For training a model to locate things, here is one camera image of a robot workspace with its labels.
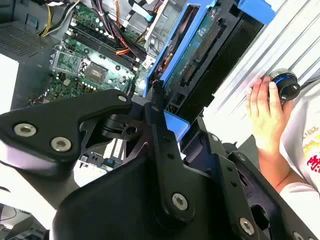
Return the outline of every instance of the person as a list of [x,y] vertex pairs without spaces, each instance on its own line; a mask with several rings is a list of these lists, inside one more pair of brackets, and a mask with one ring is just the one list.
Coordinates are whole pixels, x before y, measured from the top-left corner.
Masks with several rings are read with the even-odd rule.
[[320,82],[281,105],[270,77],[257,79],[246,109],[261,173],[320,239]]

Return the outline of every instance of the black knob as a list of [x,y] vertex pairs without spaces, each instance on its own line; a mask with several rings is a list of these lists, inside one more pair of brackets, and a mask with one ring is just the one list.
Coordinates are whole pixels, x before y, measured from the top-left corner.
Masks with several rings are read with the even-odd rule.
[[273,71],[269,74],[271,81],[275,82],[281,103],[295,99],[301,90],[296,75],[285,68]]

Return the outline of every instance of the green circuit board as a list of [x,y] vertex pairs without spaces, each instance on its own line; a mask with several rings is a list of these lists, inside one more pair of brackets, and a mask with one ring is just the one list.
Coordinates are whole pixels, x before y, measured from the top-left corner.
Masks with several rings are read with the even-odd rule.
[[[100,21],[98,14],[82,3],[78,4],[78,9],[76,10],[76,14],[74,18],[76,19],[77,22],[80,22],[83,26],[87,28],[90,28],[97,32],[99,31],[105,32],[105,28],[103,27],[103,24]],[[127,35],[130,39],[135,41],[140,34],[137,32],[131,33],[126,31],[125,35]]]
[[[76,22],[86,28],[99,28],[98,15],[83,4],[76,10],[74,17]],[[128,33],[132,39],[136,35]],[[127,92],[135,85],[134,94],[142,96],[145,89],[145,79],[150,68],[145,69],[142,64],[134,71],[120,63],[102,55],[90,47],[82,44],[67,34],[64,35],[60,45],[55,46],[54,53],[57,56],[51,73],[45,102],[51,102],[63,98],[81,96],[87,93],[117,89]],[[83,62],[87,65],[82,70]]]
[[219,33],[220,28],[218,23],[213,24],[219,11],[220,7],[214,6],[206,13],[196,34],[193,36],[164,87],[166,96],[170,95],[173,87],[181,84],[181,80],[187,82],[192,77],[199,65],[198,63],[202,60]]

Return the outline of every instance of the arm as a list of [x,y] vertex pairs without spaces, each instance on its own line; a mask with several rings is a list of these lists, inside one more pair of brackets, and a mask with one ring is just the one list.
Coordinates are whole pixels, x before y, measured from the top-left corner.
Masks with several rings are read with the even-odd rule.
[[288,123],[293,101],[280,103],[278,89],[270,77],[258,79],[246,100],[247,114],[253,126],[261,173],[280,193],[290,183],[306,183],[280,154],[282,133]]

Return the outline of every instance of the fingernail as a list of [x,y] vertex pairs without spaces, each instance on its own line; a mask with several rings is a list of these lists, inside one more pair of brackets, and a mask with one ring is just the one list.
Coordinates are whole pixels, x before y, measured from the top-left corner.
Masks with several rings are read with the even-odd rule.
[[252,88],[249,87],[249,88],[247,89],[247,91],[246,91],[246,94],[250,95],[251,93],[252,93]]
[[257,79],[256,81],[255,81],[255,83],[254,84],[256,84],[256,85],[260,85],[262,83],[262,80],[259,78],[259,79]]
[[274,81],[271,81],[270,83],[269,83],[269,88],[271,88],[271,89],[275,89],[276,88],[276,83],[274,82]]
[[266,77],[263,79],[263,81],[265,81],[265,82],[270,82],[270,80],[271,80],[271,78],[270,78],[269,76],[266,76]]

